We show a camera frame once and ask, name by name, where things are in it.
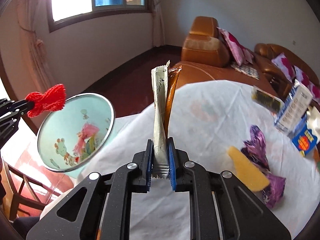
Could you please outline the white orange snack packet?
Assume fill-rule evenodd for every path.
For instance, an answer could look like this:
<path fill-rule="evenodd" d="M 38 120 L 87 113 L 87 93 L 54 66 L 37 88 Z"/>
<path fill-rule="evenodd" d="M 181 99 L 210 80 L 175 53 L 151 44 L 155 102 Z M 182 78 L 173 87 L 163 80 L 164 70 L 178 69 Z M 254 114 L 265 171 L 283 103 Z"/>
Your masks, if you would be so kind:
<path fill-rule="evenodd" d="M 153 125 L 153 172 L 154 178 L 167 179 L 169 176 L 169 161 L 164 131 L 164 116 L 168 94 L 168 70 L 170 61 L 166 65 L 151 70 L 151 82 L 155 107 Z"/>

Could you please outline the purple foil wrapper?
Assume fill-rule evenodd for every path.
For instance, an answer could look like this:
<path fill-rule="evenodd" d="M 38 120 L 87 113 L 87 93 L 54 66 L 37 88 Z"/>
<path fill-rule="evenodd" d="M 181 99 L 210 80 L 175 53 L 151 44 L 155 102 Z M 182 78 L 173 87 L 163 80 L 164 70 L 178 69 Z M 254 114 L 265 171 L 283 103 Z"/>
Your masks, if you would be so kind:
<path fill-rule="evenodd" d="M 250 140 L 244 141 L 240 150 L 269 180 L 269 185 L 262 190 L 263 200 L 268 208 L 273 208 L 283 197 L 286 178 L 271 173 L 266 156 L 266 140 L 257 125 L 249 129 Z"/>

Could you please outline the dark seaweed snack pack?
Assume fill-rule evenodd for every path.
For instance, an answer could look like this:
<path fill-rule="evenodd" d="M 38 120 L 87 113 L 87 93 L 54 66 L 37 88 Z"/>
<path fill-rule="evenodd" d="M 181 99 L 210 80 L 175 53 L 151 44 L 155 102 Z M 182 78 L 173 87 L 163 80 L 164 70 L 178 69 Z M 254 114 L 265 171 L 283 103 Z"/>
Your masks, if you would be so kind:
<path fill-rule="evenodd" d="M 251 98 L 254 102 L 263 106 L 274 114 L 277 114 L 284 105 L 284 103 L 276 96 L 273 96 L 255 86 L 252 88 Z"/>

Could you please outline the pink floral cushion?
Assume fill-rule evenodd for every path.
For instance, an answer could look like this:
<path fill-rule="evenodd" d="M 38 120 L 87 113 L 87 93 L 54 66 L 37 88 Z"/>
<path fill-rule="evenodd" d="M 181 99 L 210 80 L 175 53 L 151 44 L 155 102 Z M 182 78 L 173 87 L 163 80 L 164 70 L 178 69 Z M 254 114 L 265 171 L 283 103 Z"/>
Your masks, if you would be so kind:
<path fill-rule="evenodd" d="M 279 54 L 271 62 L 281 70 L 289 81 L 292 81 L 296 77 L 295 69 L 284 53 Z"/>
<path fill-rule="evenodd" d="M 304 86 L 309 87 L 310 85 L 310 79 L 307 76 L 305 72 L 303 72 L 300 68 L 297 66 L 294 66 L 295 72 L 296 72 L 296 79 L 302 83 Z"/>

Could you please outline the checkered cloth on sofa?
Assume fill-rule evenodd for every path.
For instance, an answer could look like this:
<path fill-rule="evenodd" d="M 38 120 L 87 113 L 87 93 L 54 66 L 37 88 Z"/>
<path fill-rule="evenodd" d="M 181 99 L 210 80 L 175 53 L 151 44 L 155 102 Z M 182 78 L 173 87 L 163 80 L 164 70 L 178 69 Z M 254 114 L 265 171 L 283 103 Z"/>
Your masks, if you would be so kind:
<path fill-rule="evenodd" d="M 233 62 L 231 64 L 231 67 L 241 74 L 244 74 L 246 76 L 259 80 L 258 71 L 249 65 L 246 65 L 246 64 L 238 65 L 236 62 Z"/>

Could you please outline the pink floral cushion left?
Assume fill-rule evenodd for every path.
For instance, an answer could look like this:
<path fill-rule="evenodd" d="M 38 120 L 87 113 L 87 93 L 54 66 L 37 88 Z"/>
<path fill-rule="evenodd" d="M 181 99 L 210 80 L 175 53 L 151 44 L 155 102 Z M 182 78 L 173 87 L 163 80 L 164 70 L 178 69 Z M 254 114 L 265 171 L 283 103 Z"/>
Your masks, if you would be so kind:
<path fill-rule="evenodd" d="M 271 62 L 281 70 L 289 81 L 292 81 L 296 77 L 295 69 L 284 53 L 279 54 Z"/>

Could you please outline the pink plastic bag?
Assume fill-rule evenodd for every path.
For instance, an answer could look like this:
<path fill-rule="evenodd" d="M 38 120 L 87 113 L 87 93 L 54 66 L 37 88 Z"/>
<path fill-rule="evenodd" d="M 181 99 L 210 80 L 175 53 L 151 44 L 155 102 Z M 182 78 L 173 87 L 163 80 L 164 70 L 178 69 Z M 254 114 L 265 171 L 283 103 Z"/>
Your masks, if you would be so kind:
<path fill-rule="evenodd" d="M 78 135 L 78 141 L 76 145 L 73 148 L 73 152 L 76 155 L 80 155 L 82 152 L 82 149 L 84 148 L 86 142 L 85 140 L 96 135 L 99 132 L 99 128 L 93 124 L 85 123 Z"/>

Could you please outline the pink floral pillow chaise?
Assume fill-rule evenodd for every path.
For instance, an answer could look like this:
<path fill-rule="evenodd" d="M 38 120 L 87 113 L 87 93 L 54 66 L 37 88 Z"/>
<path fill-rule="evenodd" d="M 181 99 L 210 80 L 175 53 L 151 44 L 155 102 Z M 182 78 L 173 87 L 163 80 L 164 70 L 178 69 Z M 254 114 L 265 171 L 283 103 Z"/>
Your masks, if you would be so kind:
<path fill-rule="evenodd" d="M 233 58 L 239 66 L 241 66 L 242 64 L 253 63 L 253 54 L 243 45 L 241 45 L 233 34 L 222 28 L 217 29 L 225 40 L 228 48 L 233 55 Z"/>

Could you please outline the brown leather chaise sofa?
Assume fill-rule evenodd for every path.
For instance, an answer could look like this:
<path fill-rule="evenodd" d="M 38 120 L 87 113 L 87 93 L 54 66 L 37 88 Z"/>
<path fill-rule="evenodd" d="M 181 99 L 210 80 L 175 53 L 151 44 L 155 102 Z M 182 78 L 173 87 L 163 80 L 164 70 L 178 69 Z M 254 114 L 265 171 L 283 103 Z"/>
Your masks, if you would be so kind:
<path fill-rule="evenodd" d="M 185 38 L 181 61 L 175 67 L 182 67 L 176 88 L 189 83 L 229 80 L 256 86 L 277 96 L 267 78 L 258 66 L 257 56 L 251 65 L 257 70 L 259 79 L 242 74 L 231 67 L 232 54 L 219 39 L 218 22 L 215 18 L 197 16 Z"/>

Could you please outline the beige right curtain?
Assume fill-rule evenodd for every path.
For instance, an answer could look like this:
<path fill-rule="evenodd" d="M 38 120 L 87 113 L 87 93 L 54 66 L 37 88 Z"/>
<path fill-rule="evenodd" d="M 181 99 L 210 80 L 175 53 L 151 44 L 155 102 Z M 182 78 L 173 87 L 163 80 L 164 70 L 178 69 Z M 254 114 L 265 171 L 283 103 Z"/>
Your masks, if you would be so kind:
<path fill-rule="evenodd" d="M 160 47 L 165 44 L 161 0 L 152 0 L 152 17 L 152 43 L 154 47 Z"/>

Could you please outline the pink left curtain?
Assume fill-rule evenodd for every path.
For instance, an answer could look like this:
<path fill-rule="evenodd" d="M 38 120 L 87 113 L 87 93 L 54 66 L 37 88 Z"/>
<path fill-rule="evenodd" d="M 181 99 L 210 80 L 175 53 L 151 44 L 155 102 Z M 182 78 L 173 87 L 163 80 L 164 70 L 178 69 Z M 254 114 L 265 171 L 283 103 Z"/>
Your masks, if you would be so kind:
<path fill-rule="evenodd" d="M 23 61 L 39 92 L 45 92 L 56 84 L 49 69 L 44 42 L 36 33 L 41 0 L 17 0 L 16 12 L 20 28 Z"/>

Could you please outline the blue Look milk carton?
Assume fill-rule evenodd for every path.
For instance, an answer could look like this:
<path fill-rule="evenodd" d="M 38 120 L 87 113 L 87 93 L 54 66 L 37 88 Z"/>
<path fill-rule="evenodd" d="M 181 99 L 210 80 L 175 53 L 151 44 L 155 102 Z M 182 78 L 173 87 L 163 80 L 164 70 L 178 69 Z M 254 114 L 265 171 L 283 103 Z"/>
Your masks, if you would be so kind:
<path fill-rule="evenodd" d="M 303 157 L 319 143 L 319 110 L 316 107 L 306 111 L 294 130 L 292 142 Z"/>

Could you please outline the tall white blue carton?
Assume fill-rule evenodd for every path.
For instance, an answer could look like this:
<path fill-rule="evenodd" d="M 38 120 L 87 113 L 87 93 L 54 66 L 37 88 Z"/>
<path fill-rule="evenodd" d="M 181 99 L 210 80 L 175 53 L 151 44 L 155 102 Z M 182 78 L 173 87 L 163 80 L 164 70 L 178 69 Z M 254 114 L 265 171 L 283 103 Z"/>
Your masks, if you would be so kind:
<path fill-rule="evenodd" d="M 275 127 L 285 135 L 293 132 L 310 105 L 312 98 L 310 90 L 298 80 L 295 80 L 284 105 L 276 115 Z"/>

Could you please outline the yellow sponge piece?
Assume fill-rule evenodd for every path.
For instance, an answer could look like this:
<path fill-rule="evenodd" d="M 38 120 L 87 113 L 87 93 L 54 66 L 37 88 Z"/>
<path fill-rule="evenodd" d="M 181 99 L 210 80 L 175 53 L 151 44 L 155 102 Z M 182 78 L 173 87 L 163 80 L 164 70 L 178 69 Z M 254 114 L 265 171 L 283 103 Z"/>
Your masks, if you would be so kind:
<path fill-rule="evenodd" d="M 249 159 L 237 148 L 231 146 L 227 154 L 232 159 L 237 178 L 252 192 L 266 188 L 270 181 Z"/>

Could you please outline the brown leather back sofa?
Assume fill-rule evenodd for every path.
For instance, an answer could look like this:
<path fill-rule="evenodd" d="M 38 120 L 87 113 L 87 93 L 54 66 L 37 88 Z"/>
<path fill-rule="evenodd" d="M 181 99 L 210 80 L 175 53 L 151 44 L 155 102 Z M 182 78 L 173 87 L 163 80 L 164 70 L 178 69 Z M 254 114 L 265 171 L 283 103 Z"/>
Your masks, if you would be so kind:
<path fill-rule="evenodd" d="M 259 68 L 281 99 L 285 99 L 295 80 L 305 85 L 319 103 L 319 78 L 316 73 L 290 50 L 271 43 L 258 43 L 254 57 Z"/>

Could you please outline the white orange printed tablecloth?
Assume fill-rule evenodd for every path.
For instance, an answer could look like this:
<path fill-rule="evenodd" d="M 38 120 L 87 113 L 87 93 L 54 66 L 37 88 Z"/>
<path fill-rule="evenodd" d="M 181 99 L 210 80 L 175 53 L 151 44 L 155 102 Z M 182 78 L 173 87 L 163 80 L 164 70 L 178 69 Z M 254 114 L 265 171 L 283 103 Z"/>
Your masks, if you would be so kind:
<path fill-rule="evenodd" d="M 234 170 L 227 150 L 242 148 L 257 125 L 266 139 L 270 170 L 286 179 L 284 196 L 273 213 L 292 237 L 306 226 L 319 204 L 319 172 L 291 140 L 274 127 L 272 114 L 251 98 L 252 87 L 231 81 L 207 81 L 175 92 L 169 135 L 175 146 L 212 172 Z M 134 194 L 131 239 L 189 239 L 189 196 L 174 193 L 166 179 L 153 179 L 146 194 Z"/>

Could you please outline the pink floral cushion middle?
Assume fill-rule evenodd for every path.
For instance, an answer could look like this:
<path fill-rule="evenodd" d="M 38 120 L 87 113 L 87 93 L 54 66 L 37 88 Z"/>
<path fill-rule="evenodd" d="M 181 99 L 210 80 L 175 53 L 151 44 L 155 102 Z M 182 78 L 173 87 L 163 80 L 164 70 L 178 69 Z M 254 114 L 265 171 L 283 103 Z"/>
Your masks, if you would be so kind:
<path fill-rule="evenodd" d="M 309 87 L 310 85 L 310 79 L 307 76 L 305 72 L 303 72 L 300 68 L 297 66 L 294 66 L 295 72 L 296 72 L 296 79 L 302 83 L 304 86 Z"/>

